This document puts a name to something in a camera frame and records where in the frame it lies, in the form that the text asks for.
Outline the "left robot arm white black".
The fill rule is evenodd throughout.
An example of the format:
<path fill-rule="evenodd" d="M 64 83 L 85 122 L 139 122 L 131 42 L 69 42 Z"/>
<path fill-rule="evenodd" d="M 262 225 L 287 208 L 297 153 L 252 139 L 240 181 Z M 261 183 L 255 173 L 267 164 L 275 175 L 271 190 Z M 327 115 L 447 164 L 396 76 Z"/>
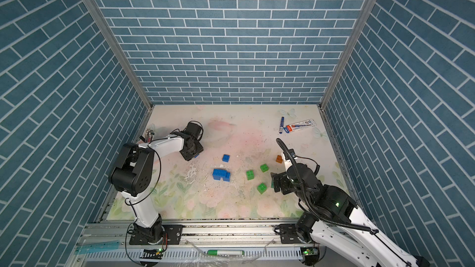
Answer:
<path fill-rule="evenodd" d="M 132 209 L 135 216 L 132 234 L 140 242 L 154 245 L 166 241 L 162 217 L 149 198 L 156 188 L 151 184 L 154 161 L 176 152 L 190 161 L 204 150 L 200 143 L 203 134 L 202 124 L 190 121 L 183 130 L 174 130 L 166 137 L 148 139 L 141 144 L 126 143 L 120 149 L 108 179 Z"/>

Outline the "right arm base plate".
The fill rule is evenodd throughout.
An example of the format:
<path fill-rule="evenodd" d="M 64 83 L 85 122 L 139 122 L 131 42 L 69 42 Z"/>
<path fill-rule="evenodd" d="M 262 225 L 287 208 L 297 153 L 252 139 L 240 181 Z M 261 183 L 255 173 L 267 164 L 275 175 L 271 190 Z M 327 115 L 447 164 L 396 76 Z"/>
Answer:
<path fill-rule="evenodd" d="M 280 224 L 273 231 L 280 237 L 282 244 L 308 243 L 305 232 L 295 224 Z"/>

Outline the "long blue lego brick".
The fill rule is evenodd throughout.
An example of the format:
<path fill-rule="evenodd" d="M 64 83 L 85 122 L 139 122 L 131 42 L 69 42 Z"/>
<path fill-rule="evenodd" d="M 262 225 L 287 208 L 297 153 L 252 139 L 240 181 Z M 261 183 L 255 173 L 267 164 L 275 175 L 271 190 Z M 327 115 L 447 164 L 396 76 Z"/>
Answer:
<path fill-rule="evenodd" d="M 223 180 L 223 175 L 226 173 L 227 171 L 224 170 L 224 169 L 214 169 L 213 173 L 212 173 L 212 176 L 213 175 L 216 175 L 216 176 L 221 176 L 221 180 Z"/>

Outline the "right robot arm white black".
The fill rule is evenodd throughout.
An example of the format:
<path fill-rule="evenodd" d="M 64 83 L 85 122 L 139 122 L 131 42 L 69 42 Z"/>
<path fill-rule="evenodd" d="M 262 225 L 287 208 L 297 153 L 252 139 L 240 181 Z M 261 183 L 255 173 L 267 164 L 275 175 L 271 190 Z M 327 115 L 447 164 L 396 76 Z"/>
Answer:
<path fill-rule="evenodd" d="M 281 139 L 285 171 L 272 174 L 274 190 L 295 194 L 303 210 L 295 224 L 297 238 L 305 244 L 329 247 L 359 267 L 428 267 L 422 256 L 403 250 L 366 216 L 343 189 L 323 184 L 318 168 L 298 162 L 299 156 Z"/>

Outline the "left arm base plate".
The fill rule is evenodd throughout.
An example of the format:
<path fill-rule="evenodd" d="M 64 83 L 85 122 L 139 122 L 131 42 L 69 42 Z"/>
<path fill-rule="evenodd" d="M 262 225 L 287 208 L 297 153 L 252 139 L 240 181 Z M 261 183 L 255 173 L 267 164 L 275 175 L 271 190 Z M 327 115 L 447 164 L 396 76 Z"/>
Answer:
<path fill-rule="evenodd" d="M 179 245 L 183 226 L 178 224 L 142 228 L 133 224 L 127 231 L 130 245 Z"/>

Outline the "green lego small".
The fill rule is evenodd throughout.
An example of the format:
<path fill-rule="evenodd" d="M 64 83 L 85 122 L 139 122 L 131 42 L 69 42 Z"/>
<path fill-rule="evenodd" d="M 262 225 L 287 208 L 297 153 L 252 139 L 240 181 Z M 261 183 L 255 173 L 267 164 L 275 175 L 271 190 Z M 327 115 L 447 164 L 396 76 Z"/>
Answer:
<path fill-rule="evenodd" d="M 269 167 L 266 164 L 262 164 L 262 165 L 260 165 L 260 170 L 263 173 L 266 173 L 269 170 Z"/>

